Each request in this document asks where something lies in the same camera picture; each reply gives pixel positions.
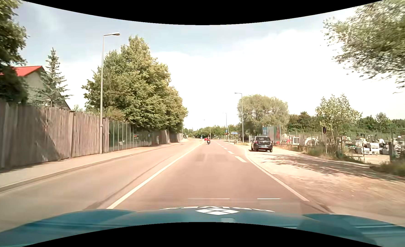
car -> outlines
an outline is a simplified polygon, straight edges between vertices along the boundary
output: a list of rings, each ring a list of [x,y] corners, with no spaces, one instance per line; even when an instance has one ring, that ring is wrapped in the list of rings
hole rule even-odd
[[[271,139],[267,136],[256,136],[251,142],[251,151],[265,150],[270,153],[273,152],[273,145]]]

road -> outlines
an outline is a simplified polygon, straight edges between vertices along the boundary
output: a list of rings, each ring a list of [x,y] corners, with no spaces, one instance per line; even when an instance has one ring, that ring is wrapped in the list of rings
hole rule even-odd
[[[323,213],[250,162],[243,148],[191,139],[0,193],[0,232],[79,210],[186,206]]]

building wall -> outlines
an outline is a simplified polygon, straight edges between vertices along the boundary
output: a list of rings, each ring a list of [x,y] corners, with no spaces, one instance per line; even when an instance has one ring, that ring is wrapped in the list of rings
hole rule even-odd
[[[33,90],[33,88],[43,88],[44,86],[42,85],[41,82],[41,76],[38,71],[34,71],[30,73],[27,76],[24,76],[24,81],[29,85],[29,97],[32,98],[35,96],[36,92]]]

curb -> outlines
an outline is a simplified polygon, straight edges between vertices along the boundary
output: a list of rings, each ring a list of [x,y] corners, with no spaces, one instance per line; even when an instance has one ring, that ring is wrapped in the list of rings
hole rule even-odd
[[[35,182],[38,182],[38,181],[42,181],[42,180],[45,180],[45,179],[48,179],[48,178],[57,177],[59,175],[65,174],[65,173],[70,173],[72,171],[77,171],[77,170],[80,170],[80,169],[88,168],[90,166],[99,165],[99,164],[102,164],[102,163],[105,163],[105,162],[108,162],[108,161],[118,160],[118,159],[121,159],[121,158],[127,158],[127,157],[131,157],[131,156],[134,156],[134,155],[137,155],[137,154],[154,151],[154,150],[157,150],[157,149],[163,149],[163,148],[167,148],[167,147],[172,147],[172,146],[178,145],[178,143],[173,144],[171,146],[164,146],[164,147],[159,147],[159,148],[155,148],[155,149],[145,150],[145,151],[138,152],[138,153],[132,153],[132,154],[128,154],[128,155],[114,157],[114,158],[111,158],[111,159],[108,159],[108,160],[102,160],[102,161],[86,164],[86,165],[83,165],[83,166],[77,166],[77,167],[73,167],[73,168],[70,168],[70,169],[63,170],[63,171],[58,171],[58,172],[55,172],[55,173],[43,175],[43,176],[40,176],[40,177],[34,177],[34,178],[23,180],[23,181],[20,181],[20,182],[11,183],[9,185],[1,186],[0,187],[0,192],[4,192],[4,191],[7,191],[7,190],[10,190],[10,189],[13,189],[13,188],[18,188],[18,187],[28,185],[28,184],[31,184],[31,183],[35,183]]]

car hood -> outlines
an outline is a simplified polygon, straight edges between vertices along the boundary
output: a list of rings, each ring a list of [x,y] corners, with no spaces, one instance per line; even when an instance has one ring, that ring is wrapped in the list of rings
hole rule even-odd
[[[0,233],[0,246],[25,246],[100,230],[179,222],[225,222],[294,228],[384,247],[405,247],[405,227],[363,217],[291,215],[244,207],[172,207],[159,210],[84,210],[32,222]]]

